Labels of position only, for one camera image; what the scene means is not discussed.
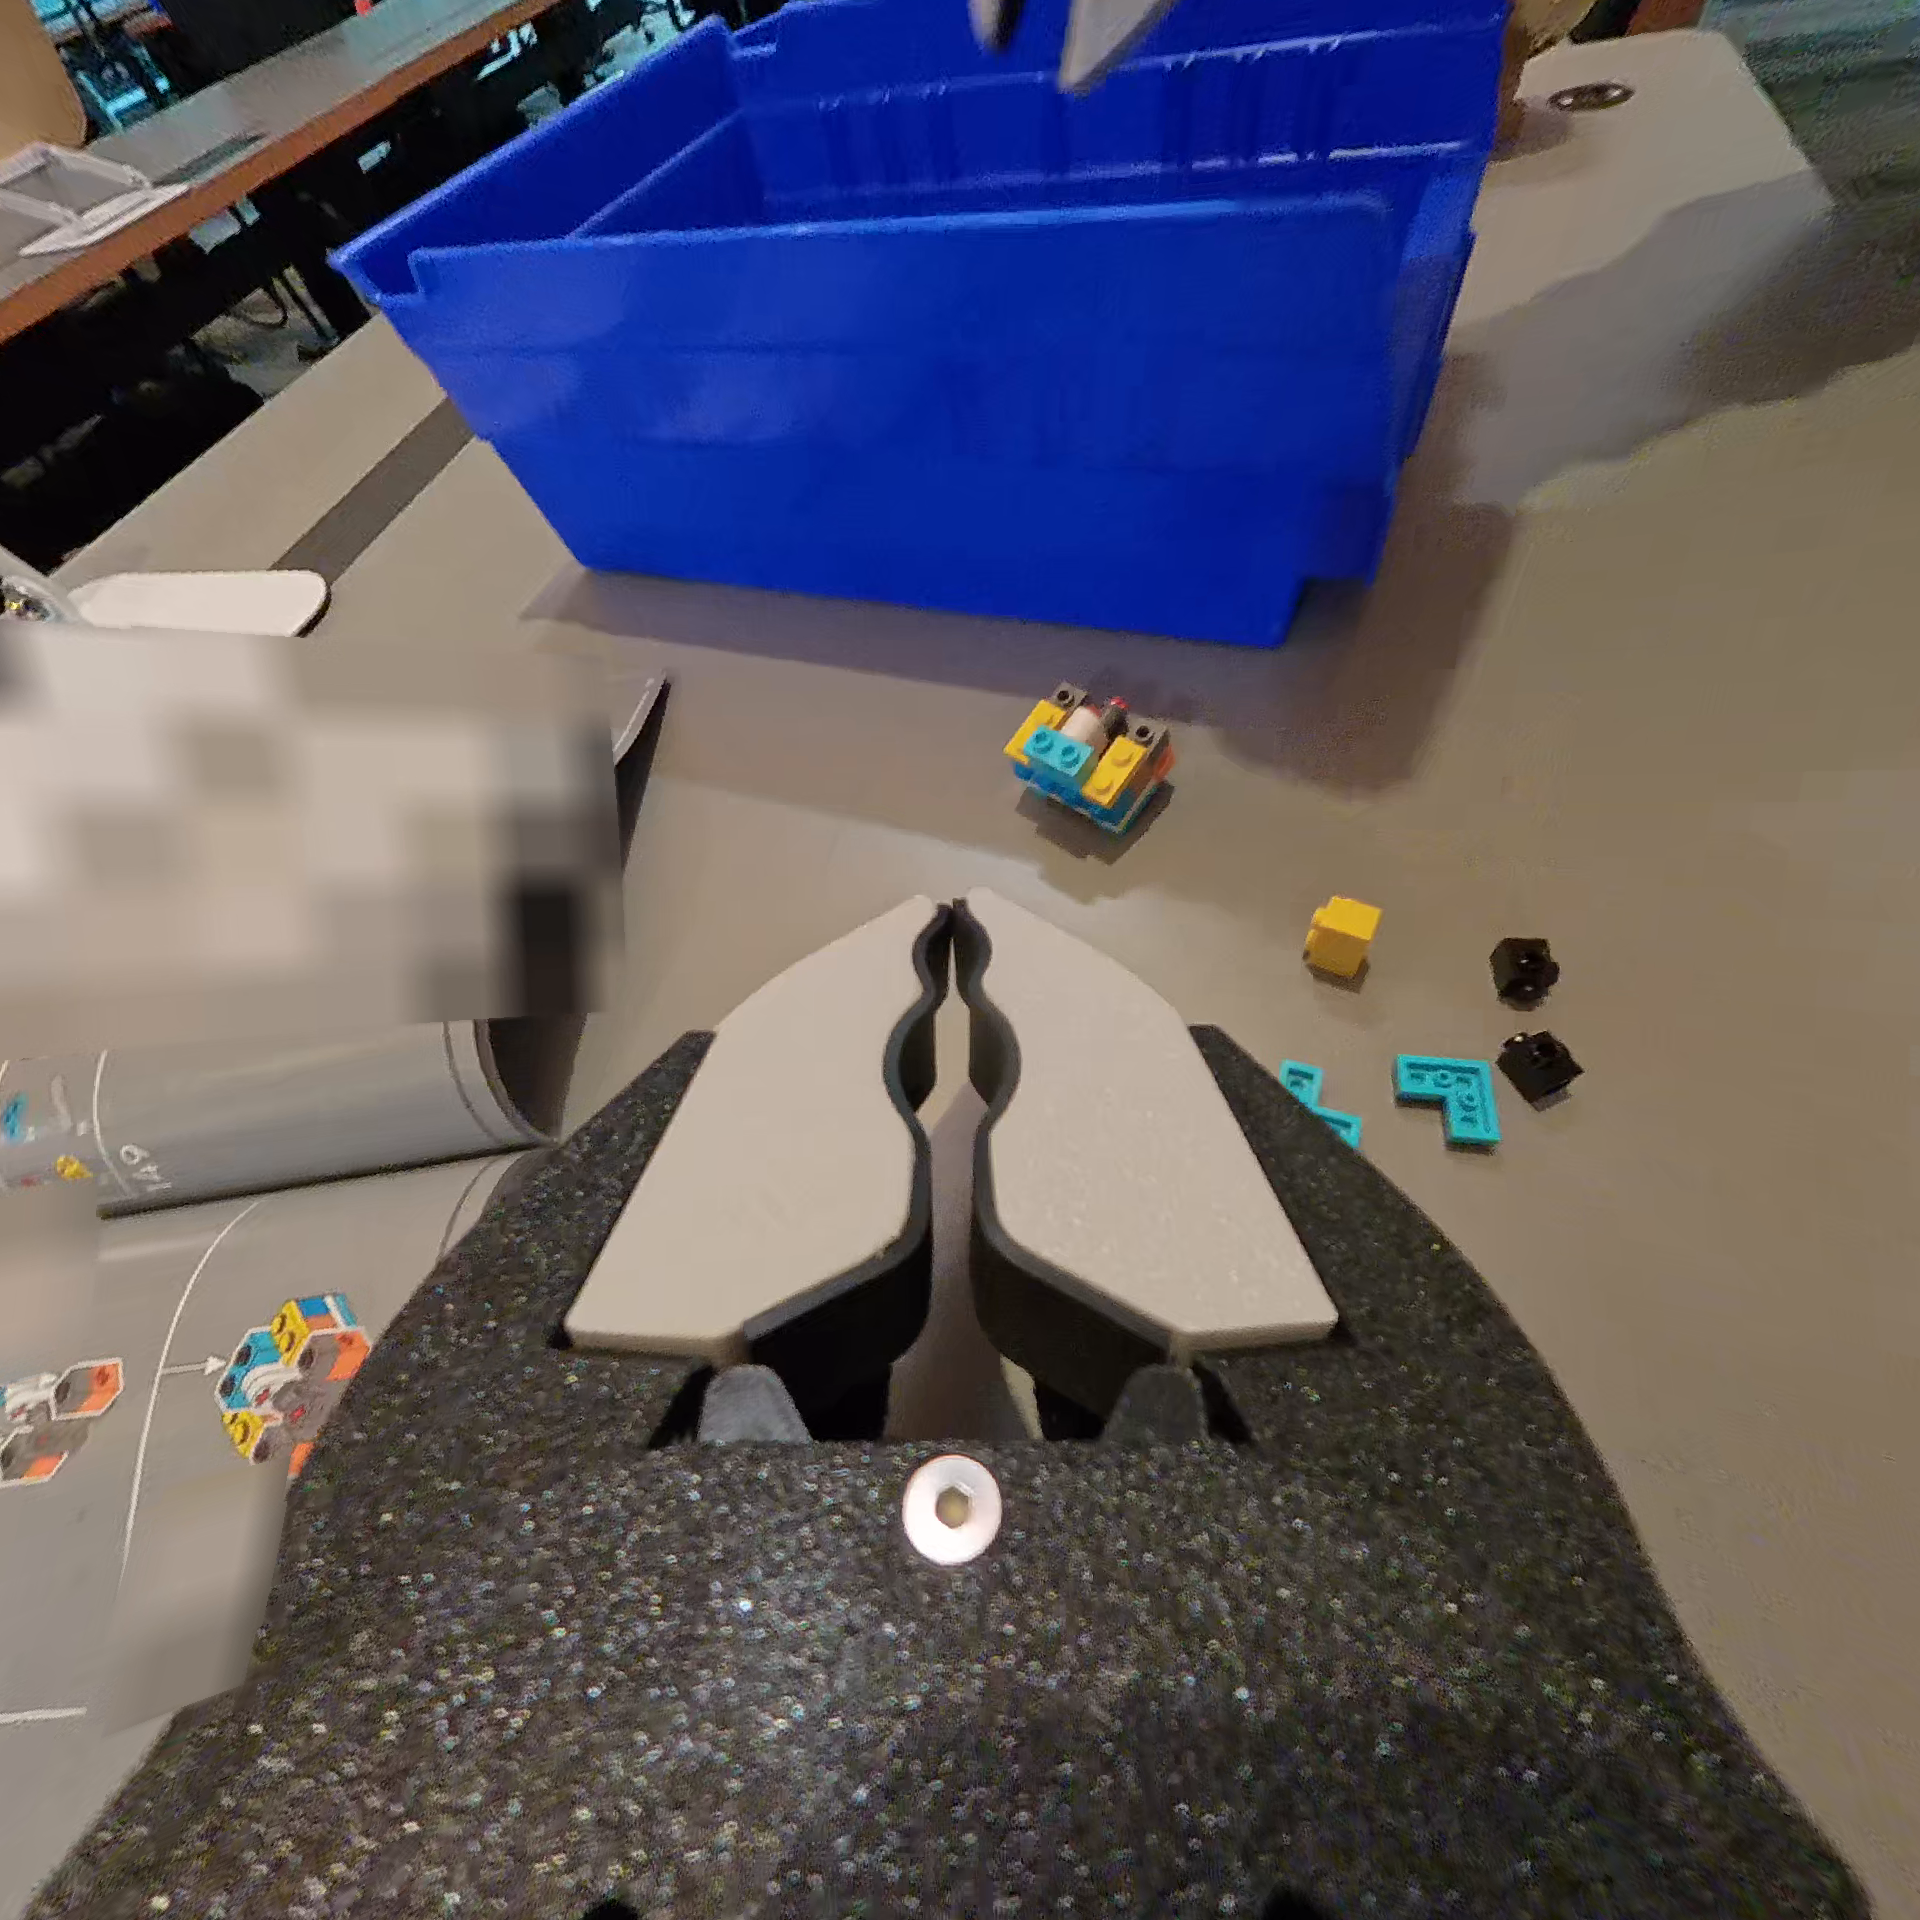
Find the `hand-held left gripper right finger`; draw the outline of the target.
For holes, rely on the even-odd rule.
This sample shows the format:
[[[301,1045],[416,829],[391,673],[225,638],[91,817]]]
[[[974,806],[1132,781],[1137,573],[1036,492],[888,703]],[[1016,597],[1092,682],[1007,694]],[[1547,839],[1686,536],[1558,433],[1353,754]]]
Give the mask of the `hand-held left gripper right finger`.
[[[974,1316],[1011,1363],[1192,1363],[1341,1328],[1178,1011],[984,886],[953,904],[968,1006]]]

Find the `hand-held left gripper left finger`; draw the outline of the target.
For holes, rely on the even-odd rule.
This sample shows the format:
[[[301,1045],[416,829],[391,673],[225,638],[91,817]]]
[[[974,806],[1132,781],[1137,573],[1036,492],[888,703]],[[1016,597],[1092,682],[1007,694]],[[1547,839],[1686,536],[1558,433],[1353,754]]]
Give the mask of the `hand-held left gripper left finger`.
[[[564,1335],[692,1363],[893,1363],[927,1316],[947,904],[903,900],[713,1034]]]

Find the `blue plastic bin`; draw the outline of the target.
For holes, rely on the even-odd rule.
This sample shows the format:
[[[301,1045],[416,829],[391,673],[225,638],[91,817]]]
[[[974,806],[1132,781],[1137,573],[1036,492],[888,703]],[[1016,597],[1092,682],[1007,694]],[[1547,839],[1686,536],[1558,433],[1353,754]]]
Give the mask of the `blue plastic bin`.
[[[703,18],[336,250],[578,564],[1272,646],[1370,580],[1504,47],[825,78]]]
[[[953,78],[953,68],[1057,68],[1074,8],[1024,8],[1007,54],[974,42],[968,8],[873,0],[873,8],[779,8],[764,29],[771,47],[814,78]],[[1512,8],[1496,0],[1184,0],[1154,8],[1154,23],[1120,42],[1120,61],[1260,47],[1306,33],[1421,33],[1468,29],[1504,42]]]

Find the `multicoloured toy brick assembly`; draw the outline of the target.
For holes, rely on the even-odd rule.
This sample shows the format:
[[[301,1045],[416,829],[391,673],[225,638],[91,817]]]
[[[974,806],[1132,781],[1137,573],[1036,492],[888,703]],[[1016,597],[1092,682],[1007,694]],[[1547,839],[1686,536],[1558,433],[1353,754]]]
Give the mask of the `multicoloured toy brick assembly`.
[[[1137,714],[1130,696],[1100,696],[1057,682],[1007,741],[1007,764],[1044,806],[1130,839],[1164,799],[1175,768],[1175,729]]]

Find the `grey desk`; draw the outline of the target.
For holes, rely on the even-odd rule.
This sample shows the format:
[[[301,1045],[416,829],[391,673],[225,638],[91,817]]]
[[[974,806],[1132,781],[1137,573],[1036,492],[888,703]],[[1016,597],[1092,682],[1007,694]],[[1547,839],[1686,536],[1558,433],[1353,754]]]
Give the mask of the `grey desk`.
[[[336,573],[320,649],[672,682],[631,954],[238,1681],[5,1740],[5,1916],[1912,1916],[1912,291],[1723,33],[1528,96],[1381,573],[1278,649],[584,569],[477,431]],[[1130,839],[1007,764],[1057,682],[1175,729]],[[974,886],[1178,1011],[1325,1341],[995,1348]],[[919,893],[912,1348],[578,1348],[723,1015]]]

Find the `grey instruction booklet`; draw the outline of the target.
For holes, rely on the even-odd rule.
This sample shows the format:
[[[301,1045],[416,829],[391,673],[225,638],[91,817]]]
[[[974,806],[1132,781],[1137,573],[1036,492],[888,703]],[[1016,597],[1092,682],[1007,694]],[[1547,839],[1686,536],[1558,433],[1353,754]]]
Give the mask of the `grey instruction booklet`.
[[[5,1740],[225,1692],[398,1296],[550,1146],[578,1024],[5,1061]]]

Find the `long grey table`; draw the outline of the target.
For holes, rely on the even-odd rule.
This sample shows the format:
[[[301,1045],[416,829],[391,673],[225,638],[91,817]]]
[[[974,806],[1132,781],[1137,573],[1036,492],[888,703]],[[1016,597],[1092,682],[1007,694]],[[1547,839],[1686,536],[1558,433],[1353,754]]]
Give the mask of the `long grey table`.
[[[12,259],[0,277],[0,338],[20,338],[61,305],[104,285],[131,264],[241,203],[255,190],[347,139],[423,83],[548,9],[548,0],[387,0],[185,107],[164,107],[121,137],[92,139],[91,159],[112,159],[144,178],[185,168],[189,179],[172,203],[80,250]]]

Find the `white stand base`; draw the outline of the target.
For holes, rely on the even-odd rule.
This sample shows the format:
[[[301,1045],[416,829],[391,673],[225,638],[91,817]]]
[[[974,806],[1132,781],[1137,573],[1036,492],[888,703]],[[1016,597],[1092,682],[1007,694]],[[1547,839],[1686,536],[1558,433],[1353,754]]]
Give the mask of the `white stand base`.
[[[320,569],[120,569],[63,597],[78,623],[120,633],[312,633],[327,580]]]

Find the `clear acrylic sign holder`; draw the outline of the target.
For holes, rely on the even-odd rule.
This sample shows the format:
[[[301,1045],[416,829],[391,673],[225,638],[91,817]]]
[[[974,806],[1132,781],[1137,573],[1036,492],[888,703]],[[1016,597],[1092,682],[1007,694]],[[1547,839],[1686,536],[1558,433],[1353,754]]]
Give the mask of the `clear acrylic sign holder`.
[[[185,196],[189,179],[152,179],[120,159],[29,139],[0,163],[0,264],[80,250]]]

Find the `tan chair back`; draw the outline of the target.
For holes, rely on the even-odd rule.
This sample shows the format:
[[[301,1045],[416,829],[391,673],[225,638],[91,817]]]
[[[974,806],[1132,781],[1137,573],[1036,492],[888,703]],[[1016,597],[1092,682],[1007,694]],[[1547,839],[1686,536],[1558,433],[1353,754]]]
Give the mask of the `tan chair back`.
[[[0,8],[0,159],[80,148],[91,114],[29,0]]]

